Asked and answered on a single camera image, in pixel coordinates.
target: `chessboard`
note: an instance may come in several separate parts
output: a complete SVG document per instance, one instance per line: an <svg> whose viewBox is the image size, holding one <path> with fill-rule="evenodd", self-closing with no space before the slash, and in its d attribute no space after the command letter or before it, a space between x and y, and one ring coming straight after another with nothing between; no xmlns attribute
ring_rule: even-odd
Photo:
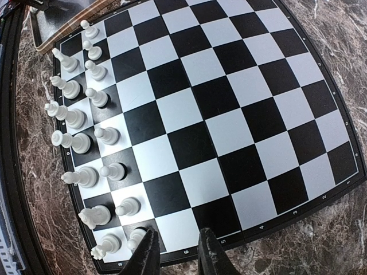
<svg viewBox="0 0 367 275"><path fill-rule="evenodd" d="M81 92L55 100L79 109L86 122L63 133L91 139L85 154L61 148L66 171L121 163L120 181L99 177L92 188L70 185L75 210L106 206L112 218L90 230L91 249L106 234L122 240L117 253L94 263L100 273L121 270L137 227L159 232L161 264L192 259L199 230L211 228L232 248L300 220L363 182L365 166L341 93L310 39L279 0L146 0L91 22L102 49L101 81L84 67L85 30L56 44L76 58L67 72ZM85 90L108 95L95 107ZM119 131L106 145L97 128ZM115 207L141 202L132 217Z"/></svg>

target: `white pawn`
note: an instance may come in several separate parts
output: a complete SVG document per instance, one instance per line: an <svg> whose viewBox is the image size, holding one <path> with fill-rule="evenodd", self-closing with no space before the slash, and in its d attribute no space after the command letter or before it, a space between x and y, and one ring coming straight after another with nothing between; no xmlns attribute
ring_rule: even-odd
<svg viewBox="0 0 367 275"><path fill-rule="evenodd" d="M140 202L135 198L126 198L116 207L116 215L118 216L134 216L140 210Z"/></svg>
<svg viewBox="0 0 367 275"><path fill-rule="evenodd" d="M91 140L84 133L77 133L75 136L72 136L69 133L61 133L61 131L56 130L52 134L51 141L54 146L73 147L77 154L84 154L91 147Z"/></svg>
<svg viewBox="0 0 367 275"><path fill-rule="evenodd" d="M91 255L96 260L102 260L107 253L116 253L121 247L121 240L108 234L102 238L102 244L92 248Z"/></svg>
<svg viewBox="0 0 367 275"><path fill-rule="evenodd" d="M59 121L65 120L70 128L79 129L84 124L85 116L79 109L69 111L66 106L59 106L53 101L45 104L45 110L50 117L56 117Z"/></svg>
<svg viewBox="0 0 367 275"><path fill-rule="evenodd" d="M102 80L102 78L106 75L107 70L105 69L105 67L101 66L101 65L96 65L93 61L88 60L85 63L85 67L91 71L92 74L92 78L94 80L100 81Z"/></svg>
<svg viewBox="0 0 367 275"><path fill-rule="evenodd" d="M93 47L92 43L89 41L83 42L83 49L88 51L88 58L90 60L97 60L102 55L102 49L98 46Z"/></svg>
<svg viewBox="0 0 367 275"><path fill-rule="evenodd" d="M80 92L80 85L75 80L66 82L60 76L51 76L50 81L54 87L63 90L63 94L67 99L74 99Z"/></svg>
<svg viewBox="0 0 367 275"><path fill-rule="evenodd" d="M111 219L109 209L103 205L97 205L91 209L84 208L78 216L91 230L97 225L106 225Z"/></svg>
<svg viewBox="0 0 367 275"><path fill-rule="evenodd" d="M85 95L92 100L92 104L98 108L102 108L107 104L108 96L105 92L97 92L93 88L85 90Z"/></svg>
<svg viewBox="0 0 367 275"><path fill-rule="evenodd" d="M133 230L130 234L130 239L127 241L127 248L129 248L130 250L137 249L138 245L140 244L146 233L147 232L141 228Z"/></svg>
<svg viewBox="0 0 367 275"><path fill-rule="evenodd" d="M117 182L125 176L125 168L121 163L113 163L109 166L103 166L99 170L99 174Z"/></svg>
<svg viewBox="0 0 367 275"><path fill-rule="evenodd" d="M94 130L94 135L107 145L113 145L119 139L119 132L112 127L107 127L106 129L97 128Z"/></svg>
<svg viewBox="0 0 367 275"><path fill-rule="evenodd" d="M80 26L85 30L85 37L88 39L95 38L98 34L98 29L89 25L87 20L82 20Z"/></svg>
<svg viewBox="0 0 367 275"><path fill-rule="evenodd" d="M77 172L66 172L61 179L67 184L79 184L83 188L90 188L97 182L97 172L91 167L82 167Z"/></svg>
<svg viewBox="0 0 367 275"><path fill-rule="evenodd" d="M75 57L66 56L56 48L52 49L52 53L67 72L72 72L78 66L78 60Z"/></svg>

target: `marble surface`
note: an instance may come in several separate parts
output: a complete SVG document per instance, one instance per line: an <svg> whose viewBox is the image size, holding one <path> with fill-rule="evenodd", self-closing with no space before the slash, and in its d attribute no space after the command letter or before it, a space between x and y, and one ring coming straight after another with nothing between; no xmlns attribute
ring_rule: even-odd
<svg viewBox="0 0 367 275"><path fill-rule="evenodd" d="M350 110L367 157L367 0L284 0L323 55ZM114 2L99 14L120 4ZM29 20L22 30L16 94L22 177L41 245L53 274L97 274L60 175L61 155L50 145L53 98L50 54L36 53ZM228 251L241 274L367 274L367 185L272 234ZM162 275L197 274L197 261L162 268Z"/></svg>

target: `chess piece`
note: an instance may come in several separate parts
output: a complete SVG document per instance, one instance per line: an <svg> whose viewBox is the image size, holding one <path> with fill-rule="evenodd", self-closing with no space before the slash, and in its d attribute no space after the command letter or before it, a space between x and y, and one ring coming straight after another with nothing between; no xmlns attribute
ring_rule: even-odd
<svg viewBox="0 0 367 275"><path fill-rule="evenodd" d="M126 198L116 207L116 215L118 216L134 216L140 210L140 202L135 198Z"/></svg>
<svg viewBox="0 0 367 275"><path fill-rule="evenodd" d="M97 205L93 208L84 208L79 214L81 221L93 230L97 225L105 225L111 219L109 209L103 205Z"/></svg>
<svg viewBox="0 0 367 275"><path fill-rule="evenodd" d="M109 166L103 166L99 170L99 174L117 182L125 176L125 168L121 163L113 163Z"/></svg>
<svg viewBox="0 0 367 275"><path fill-rule="evenodd" d="M80 26L85 30L85 37L88 39L95 38L99 32L96 27L90 26L87 20L82 20Z"/></svg>
<svg viewBox="0 0 367 275"><path fill-rule="evenodd" d="M105 67L102 67L101 65L96 65L93 61L88 60L85 63L85 67L91 72L92 78L94 80L100 81L103 79L103 77L106 75L107 70Z"/></svg>
<svg viewBox="0 0 367 275"><path fill-rule="evenodd" d="M45 110L50 117L56 117L59 121L65 120L70 128L79 129L84 124L85 115L79 109L69 111L66 106L59 106L53 101L45 104Z"/></svg>
<svg viewBox="0 0 367 275"><path fill-rule="evenodd" d="M97 92L93 88L85 90L85 95L92 100L92 104L98 108L102 108L107 104L108 96L105 92Z"/></svg>
<svg viewBox="0 0 367 275"><path fill-rule="evenodd" d="M127 248L129 248L130 250L137 249L138 245L140 244L146 233L147 232L141 228L133 230L130 234L130 239L127 241Z"/></svg>
<svg viewBox="0 0 367 275"><path fill-rule="evenodd" d="M61 79L60 76L51 76L50 81L54 87L58 87L60 90L63 90L63 94L67 99L74 99L79 95L80 85L75 80L66 82Z"/></svg>
<svg viewBox="0 0 367 275"><path fill-rule="evenodd" d="M96 260L102 260L106 253L116 253L121 247L121 240L112 234L102 238L102 244L92 248L91 255Z"/></svg>
<svg viewBox="0 0 367 275"><path fill-rule="evenodd" d="M90 60L97 60L102 55L102 49L98 46L93 46L89 41L83 42L83 49L88 51L88 58Z"/></svg>
<svg viewBox="0 0 367 275"><path fill-rule="evenodd" d="M119 139L119 132L112 127L107 127L106 129L97 128L94 130L94 135L107 145L113 145Z"/></svg>
<svg viewBox="0 0 367 275"><path fill-rule="evenodd" d="M52 53L67 72L72 72L78 66L78 60L75 57L66 56L56 48L52 49Z"/></svg>
<svg viewBox="0 0 367 275"><path fill-rule="evenodd" d="M61 179L67 184L79 184L83 188L90 188L97 182L97 172L91 167L82 167L76 172L66 172Z"/></svg>
<svg viewBox="0 0 367 275"><path fill-rule="evenodd" d="M84 154L91 147L91 140L84 133L77 133L75 136L72 136L69 133L61 133L61 131L56 130L52 134L51 141L54 146L73 147L74 152L77 154Z"/></svg>

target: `brown marble countertop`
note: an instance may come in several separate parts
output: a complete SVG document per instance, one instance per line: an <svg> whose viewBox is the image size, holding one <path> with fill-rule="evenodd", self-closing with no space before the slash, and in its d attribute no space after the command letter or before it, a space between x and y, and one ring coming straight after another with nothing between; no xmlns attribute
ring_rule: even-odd
<svg viewBox="0 0 367 275"><path fill-rule="evenodd" d="M331 70L367 159L367 0L283 0ZM99 12L119 6L120 1ZM77 223L60 151L50 142L52 56L39 54L26 17L17 69L17 137L22 177L42 248L53 274L97 274ZM241 274L367 274L367 185L266 238L228 251ZM162 275L197 274L197 261L162 268Z"/></svg>

